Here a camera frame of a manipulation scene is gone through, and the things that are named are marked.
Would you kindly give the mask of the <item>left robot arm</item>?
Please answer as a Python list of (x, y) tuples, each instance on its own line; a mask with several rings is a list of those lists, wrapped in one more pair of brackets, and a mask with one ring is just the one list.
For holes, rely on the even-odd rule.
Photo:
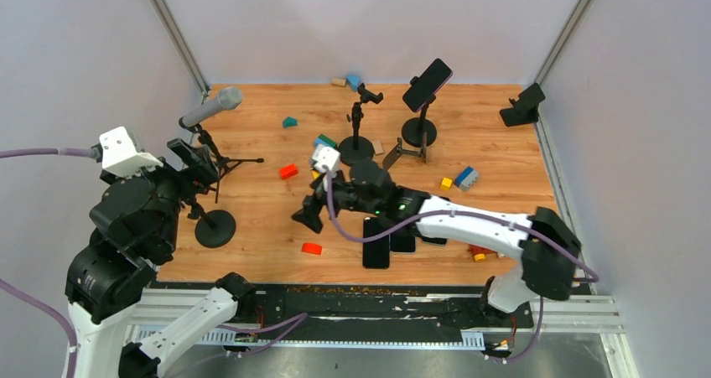
[(65, 294), (75, 340), (67, 356), (70, 377), (161, 377), (193, 344), (230, 319), (250, 320), (256, 289), (231, 272), (189, 311), (139, 342), (124, 337), (156, 267), (173, 258), (179, 213), (189, 207), (196, 235), (207, 246), (226, 244), (236, 222), (224, 210), (205, 211), (197, 195), (220, 179), (210, 147), (176, 138), (169, 149), (180, 170), (144, 152), (122, 129), (101, 135), (88, 154), (102, 167), (107, 189), (91, 209), (95, 229), (67, 272)]

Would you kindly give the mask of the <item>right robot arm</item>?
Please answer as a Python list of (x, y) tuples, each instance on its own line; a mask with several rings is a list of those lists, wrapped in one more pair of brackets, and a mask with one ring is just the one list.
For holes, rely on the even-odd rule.
[(421, 238), (461, 241), (501, 253), (516, 261), (509, 272), (491, 277), (479, 314), (489, 325), (500, 325), (522, 303), (534, 297), (569, 299), (575, 274), (582, 266), (581, 243), (555, 210), (538, 207), (531, 215), (505, 214), (457, 205), (392, 181), (371, 160), (355, 163), (349, 177), (335, 164), (313, 162), (319, 177), (311, 183), (294, 221), (320, 233), (322, 209), (335, 220), (340, 211), (373, 215), (387, 234), (407, 232)]

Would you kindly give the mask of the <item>black desk phone stand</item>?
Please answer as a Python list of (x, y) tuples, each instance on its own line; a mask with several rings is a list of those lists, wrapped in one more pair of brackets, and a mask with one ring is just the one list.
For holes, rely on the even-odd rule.
[(542, 87), (533, 83), (523, 90), (517, 99), (510, 99), (511, 106), (499, 111), (506, 127), (517, 127), (539, 122), (539, 105), (546, 99)]

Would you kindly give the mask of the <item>black stand of phone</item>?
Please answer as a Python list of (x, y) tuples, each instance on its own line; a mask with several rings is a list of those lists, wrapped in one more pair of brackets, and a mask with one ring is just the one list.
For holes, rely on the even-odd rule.
[(352, 135), (338, 145), (340, 160), (347, 166), (364, 159), (372, 160), (374, 157), (375, 149), (371, 141), (360, 134), (361, 121), (364, 118), (362, 106), (369, 102), (379, 104), (383, 100), (382, 93), (375, 94), (369, 91), (364, 83), (357, 86), (356, 92), (360, 95), (360, 100), (353, 104), (350, 115), (346, 116), (352, 127)]

